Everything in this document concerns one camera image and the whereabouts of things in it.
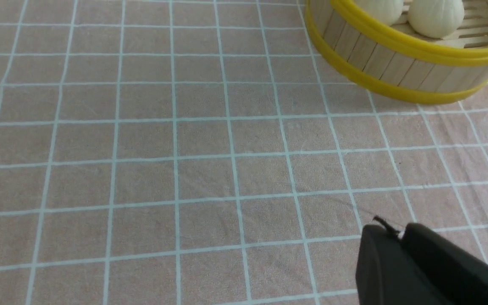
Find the yellow steamer rim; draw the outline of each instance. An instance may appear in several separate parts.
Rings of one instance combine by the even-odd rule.
[[[488,0],[463,2],[482,2],[488,8]],[[380,23],[353,0],[308,0],[305,21],[325,60],[350,81],[378,94],[411,103],[448,104],[488,83],[486,44],[438,45]],[[482,38],[488,36],[487,25],[480,31]]]

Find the fabric surface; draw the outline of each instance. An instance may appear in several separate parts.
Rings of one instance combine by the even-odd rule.
[[[370,94],[303,12],[0,0],[0,305],[357,305],[374,214],[488,263],[488,85]]]

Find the wooden slat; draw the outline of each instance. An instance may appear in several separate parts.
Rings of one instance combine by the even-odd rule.
[[[357,43],[355,43],[355,47],[351,51],[351,55],[347,62],[359,69],[359,71],[363,71],[364,66],[366,66],[366,63],[368,62],[368,58],[372,55],[376,45],[377,43],[374,40],[361,34],[357,39]]]
[[[394,55],[395,52],[393,50],[390,50],[381,44],[377,44],[374,51],[372,51],[370,58],[368,58],[368,62],[364,66],[363,72],[376,79],[380,79]]]
[[[357,43],[357,39],[359,39],[359,36],[360,32],[352,27],[349,23],[346,23],[340,35],[340,39],[338,39],[338,42],[336,43],[335,52],[337,52],[341,58],[344,58],[344,60],[347,61],[351,55],[351,51],[353,50],[355,43]]]
[[[436,64],[428,73],[418,90],[436,92],[455,67]]]
[[[329,46],[331,46],[331,48],[334,49],[336,44],[338,43],[338,39],[342,34],[342,30],[344,29],[345,24],[346,24],[345,19],[343,19],[337,11],[333,11],[331,20],[329,20],[327,29],[323,34],[323,40],[325,40],[325,42]]]
[[[406,75],[399,83],[399,87],[417,90],[423,83],[424,79],[434,68],[434,64],[422,60],[414,60]]]
[[[400,53],[395,53],[395,56],[389,62],[385,72],[383,72],[382,81],[398,86],[408,72],[409,68],[414,62],[414,58],[409,58]]]

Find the steamer basket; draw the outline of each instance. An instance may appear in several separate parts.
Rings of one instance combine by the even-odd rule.
[[[353,0],[308,0],[306,27],[323,57],[354,83],[420,104],[465,99],[488,82],[488,0],[463,0],[465,19],[441,40],[415,33],[408,6],[388,27]]]

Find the black object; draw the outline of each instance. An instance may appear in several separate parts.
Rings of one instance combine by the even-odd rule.
[[[422,224],[404,235],[366,225],[356,272],[360,305],[488,305],[488,265]]]

